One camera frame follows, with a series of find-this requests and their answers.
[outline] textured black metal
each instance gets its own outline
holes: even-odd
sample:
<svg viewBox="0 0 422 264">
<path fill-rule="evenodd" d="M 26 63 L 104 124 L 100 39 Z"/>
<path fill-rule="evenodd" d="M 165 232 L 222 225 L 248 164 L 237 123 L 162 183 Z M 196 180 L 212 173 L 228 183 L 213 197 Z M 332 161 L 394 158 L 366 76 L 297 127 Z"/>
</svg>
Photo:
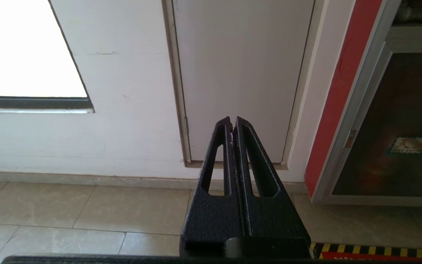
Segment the textured black metal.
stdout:
<svg viewBox="0 0 422 264">
<path fill-rule="evenodd" d="M 242 235 L 229 117 L 216 123 L 180 237 L 180 256 L 224 256 L 224 242 Z M 224 196 L 208 193 L 218 147 L 224 149 Z"/>
<path fill-rule="evenodd" d="M 208 190 L 220 145 L 225 195 L 213 197 Z M 260 197 L 253 195 L 247 155 Z M 186 216 L 180 256 L 308 258 L 309 245 L 310 237 L 252 125 L 237 117 L 232 131 L 229 117 L 220 120 Z"/>
<path fill-rule="evenodd" d="M 300 220 L 283 183 L 264 150 L 253 126 L 237 117 L 234 129 L 236 167 L 240 177 L 241 217 L 244 235 L 264 238 L 303 239 L 308 248 L 310 236 Z M 260 197 L 253 195 L 247 155 Z"/>
</svg>

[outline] red trim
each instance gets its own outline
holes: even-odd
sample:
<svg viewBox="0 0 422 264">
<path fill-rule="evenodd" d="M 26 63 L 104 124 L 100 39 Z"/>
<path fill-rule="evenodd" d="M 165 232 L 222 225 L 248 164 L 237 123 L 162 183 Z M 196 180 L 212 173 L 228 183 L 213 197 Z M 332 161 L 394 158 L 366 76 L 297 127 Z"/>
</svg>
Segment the red trim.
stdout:
<svg viewBox="0 0 422 264">
<path fill-rule="evenodd" d="M 382 0 L 356 0 L 322 119 L 310 153 L 305 182 L 312 197 Z"/>
</svg>

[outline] window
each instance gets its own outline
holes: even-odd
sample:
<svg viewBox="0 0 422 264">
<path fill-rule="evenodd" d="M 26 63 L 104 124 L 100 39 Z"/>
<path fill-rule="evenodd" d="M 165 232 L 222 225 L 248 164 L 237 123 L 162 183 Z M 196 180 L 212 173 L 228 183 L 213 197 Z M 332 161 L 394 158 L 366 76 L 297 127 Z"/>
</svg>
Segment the window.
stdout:
<svg viewBox="0 0 422 264">
<path fill-rule="evenodd" d="M 47 0 L 0 0 L 0 108 L 91 108 Z"/>
</svg>

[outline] bright window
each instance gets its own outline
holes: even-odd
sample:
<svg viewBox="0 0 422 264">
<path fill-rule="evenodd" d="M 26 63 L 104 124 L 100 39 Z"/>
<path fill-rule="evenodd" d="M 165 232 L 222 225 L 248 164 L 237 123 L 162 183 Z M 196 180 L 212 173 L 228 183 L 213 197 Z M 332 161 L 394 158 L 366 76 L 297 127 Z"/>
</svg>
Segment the bright window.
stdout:
<svg viewBox="0 0 422 264">
<path fill-rule="evenodd" d="M 0 0 L 0 96 L 88 97 L 47 0 Z"/>
</svg>

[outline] door hinge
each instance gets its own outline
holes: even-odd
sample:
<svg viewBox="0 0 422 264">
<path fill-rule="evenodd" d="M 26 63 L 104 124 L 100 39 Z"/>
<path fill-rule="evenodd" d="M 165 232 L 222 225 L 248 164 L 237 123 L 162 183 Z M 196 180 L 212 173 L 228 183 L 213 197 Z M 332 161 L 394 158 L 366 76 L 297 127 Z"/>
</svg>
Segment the door hinge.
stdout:
<svg viewBox="0 0 422 264">
<path fill-rule="evenodd" d="M 185 123 L 185 134 L 188 137 L 189 136 L 189 134 L 188 134 L 188 118 L 183 117 L 183 122 Z"/>
<path fill-rule="evenodd" d="M 356 137 L 356 132 L 357 132 L 357 130 L 350 130 L 349 131 L 349 135 L 348 135 L 348 138 L 346 139 L 345 147 L 347 147 L 349 149 L 353 147 L 353 143 L 354 143 L 355 137 Z"/>
</svg>

